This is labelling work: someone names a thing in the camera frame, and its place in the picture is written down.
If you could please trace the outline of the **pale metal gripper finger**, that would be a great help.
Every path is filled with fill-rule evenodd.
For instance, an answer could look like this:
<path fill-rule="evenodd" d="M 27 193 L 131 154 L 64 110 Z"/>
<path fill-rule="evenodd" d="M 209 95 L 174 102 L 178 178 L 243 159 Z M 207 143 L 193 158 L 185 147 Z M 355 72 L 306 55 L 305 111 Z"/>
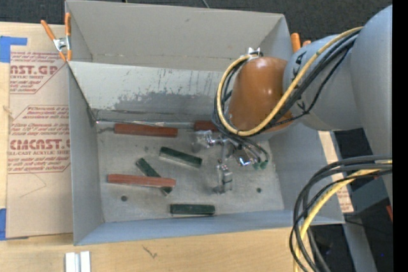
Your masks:
<path fill-rule="evenodd" d="M 222 138 L 211 130 L 196 131 L 193 134 L 191 149 L 193 152 L 199 152 L 203 149 L 209 149 L 215 145 L 220 145 Z"/>
<path fill-rule="evenodd" d="M 214 187 L 216 194 L 224 194 L 233 188 L 233 173 L 222 159 L 216 165 L 217 185 Z"/>

